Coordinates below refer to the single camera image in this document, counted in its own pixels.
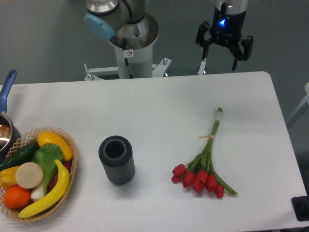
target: tulip bouquet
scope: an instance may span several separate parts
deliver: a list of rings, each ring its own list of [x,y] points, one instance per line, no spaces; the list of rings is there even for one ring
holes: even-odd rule
[[[182,182],[184,187],[189,187],[193,184],[193,189],[196,192],[201,192],[204,187],[207,191],[214,191],[218,198],[222,198],[224,189],[232,195],[237,195],[220,176],[216,173],[211,159],[211,150],[213,139],[219,127],[219,122],[222,118],[222,108],[218,108],[217,119],[212,127],[210,135],[201,136],[199,138],[208,138],[207,144],[190,163],[187,165],[179,164],[173,170],[174,183]]]

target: blue light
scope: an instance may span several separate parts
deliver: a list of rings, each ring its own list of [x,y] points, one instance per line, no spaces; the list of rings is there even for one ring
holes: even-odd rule
[[[222,19],[219,23],[220,23],[222,26],[224,26],[224,22],[225,22],[225,18]]]

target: yellow squash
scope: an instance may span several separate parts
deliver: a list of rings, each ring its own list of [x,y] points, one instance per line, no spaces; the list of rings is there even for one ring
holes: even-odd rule
[[[44,144],[56,144],[63,153],[63,159],[69,161],[72,159],[73,154],[70,146],[67,142],[58,134],[51,131],[43,131],[38,135],[38,144],[42,147]]]
[[[46,196],[24,208],[18,214],[18,217],[29,218],[39,214],[40,212],[53,206],[63,197],[69,187],[70,173],[59,160],[55,160],[55,163],[58,167],[58,180],[55,187]]]
[[[19,166],[7,168],[0,172],[0,187],[8,189],[14,185],[17,185],[15,180],[15,173]]]

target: woven basket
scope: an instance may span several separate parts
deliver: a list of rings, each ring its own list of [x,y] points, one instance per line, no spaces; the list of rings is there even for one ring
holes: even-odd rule
[[[6,215],[6,217],[12,218],[15,221],[35,222],[35,221],[38,221],[38,220],[41,220],[41,219],[44,219],[44,218],[50,216],[53,212],[55,212],[61,206],[61,204],[63,204],[63,202],[65,201],[65,199],[68,196],[68,193],[69,193],[69,191],[72,187],[73,181],[75,179],[76,168],[77,168],[77,160],[78,160],[76,144],[74,142],[74,139],[72,139],[71,136],[68,133],[66,133],[65,131],[63,131],[62,129],[47,127],[47,128],[39,128],[39,129],[32,130],[31,132],[26,133],[26,135],[23,135],[20,139],[18,139],[16,141],[16,143],[14,143],[13,147],[11,147],[7,156],[11,155],[18,148],[30,143],[33,140],[36,140],[38,135],[42,131],[52,131],[52,132],[59,134],[69,144],[70,148],[72,149],[73,161],[72,161],[72,171],[71,171],[71,174],[70,174],[69,187],[68,187],[66,193],[64,194],[64,196],[54,205],[54,207],[51,210],[49,210],[48,212],[45,212],[45,213],[37,214],[33,217],[26,218],[26,219],[21,219],[21,218],[18,217],[18,214],[21,211],[20,209],[19,210],[16,210],[16,209],[11,210],[11,209],[9,209],[5,206],[5,204],[3,203],[3,196],[4,196],[4,193],[5,193],[5,189],[0,188],[0,210],[1,210],[2,213],[4,213]]]

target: red tulip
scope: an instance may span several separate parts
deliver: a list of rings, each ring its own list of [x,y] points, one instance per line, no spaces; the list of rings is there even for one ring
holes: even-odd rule
[[[174,182],[174,183],[178,183],[178,182],[182,182],[182,176],[181,175],[174,175],[173,177],[172,177],[172,181]]]
[[[196,178],[194,179],[193,189],[194,189],[196,192],[199,192],[199,193],[200,193],[200,192],[203,190],[203,188],[204,188],[203,183],[201,183],[200,180],[199,180],[199,178],[196,177]]]
[[[223,186],[220,184],[217,184],[216,188],[214,189],[214,193],[217,195],[218,198],[222,198],[224,194]]]
[[[174,175],[183,175],[183,174],[185,174],[185,172],[186,172],[186,168],[183,164],[179,164],[173,170]]]
[[[208,176],[208,179],[205,183],[205,189],[207,189],[208,192],[211,192],[214,190],[216,185],[217,185],[217,178],[214,175]]]
[[[206,171],[199,171],[197,174],[197,178],[201,182],[201,184],[205,184],[208,179],[208,173]]]
[[[183,179],[183,186],[189,187],[193,183],[194,178],[195,178],[194,172],[192,171],[186,172],[184,179]]]

